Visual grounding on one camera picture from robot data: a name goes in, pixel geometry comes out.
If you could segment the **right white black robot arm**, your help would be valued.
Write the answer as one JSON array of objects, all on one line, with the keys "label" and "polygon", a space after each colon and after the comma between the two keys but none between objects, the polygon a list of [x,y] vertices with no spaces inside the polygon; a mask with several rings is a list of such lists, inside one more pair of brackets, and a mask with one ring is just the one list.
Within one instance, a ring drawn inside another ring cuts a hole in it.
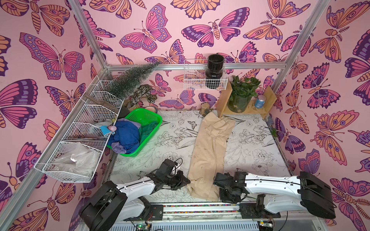
[{"label": "right white black robot arm", "polygon": [[291,211],[336,217],[330,186],[308,172],[291,177],[217,173],[214,185],[219,187],[223,203],[239,205],[242,218],[280,218],[281,212]]}]

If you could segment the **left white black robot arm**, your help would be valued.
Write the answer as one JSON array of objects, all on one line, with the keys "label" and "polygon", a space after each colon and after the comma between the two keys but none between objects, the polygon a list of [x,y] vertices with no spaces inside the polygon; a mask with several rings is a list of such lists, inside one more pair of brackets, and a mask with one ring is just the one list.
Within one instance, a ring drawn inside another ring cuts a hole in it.
[{"label": "left white black robot arm", "polygon": [[153,209],[145,196],[162,189],[177,191],[190,184],[179,167],[179,163],[166,159],[139,180],[124,184],[105,182],[79,210],[80,219],[90,231],[108,231],[116,221],[133,218],[147,221],[159,209]]}]

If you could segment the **beige t-shirt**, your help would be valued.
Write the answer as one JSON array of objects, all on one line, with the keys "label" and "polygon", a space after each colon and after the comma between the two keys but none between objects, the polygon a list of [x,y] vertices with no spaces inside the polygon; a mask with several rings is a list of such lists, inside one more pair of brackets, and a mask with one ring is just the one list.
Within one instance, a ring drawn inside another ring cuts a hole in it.
[{"label": "beige t-shirt", "polygon": [[219,188],[214,185],[214,177],[224,172],[227,140],[234,127],[235,120],[219,118],[212,112],[202,120],[188,172],[188,192],[192,197],[219,200]]}]

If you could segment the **green plastic laundry basket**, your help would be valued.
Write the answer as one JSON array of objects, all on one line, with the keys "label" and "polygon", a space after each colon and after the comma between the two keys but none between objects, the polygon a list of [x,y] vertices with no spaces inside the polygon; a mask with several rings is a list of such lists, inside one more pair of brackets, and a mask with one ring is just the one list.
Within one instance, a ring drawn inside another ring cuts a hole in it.
[{"label": "green plastic laundry basket", "polygon": [[107,148],[124,157],[136,157],[159,130],[162,117],[140,108],[115,122]]}]

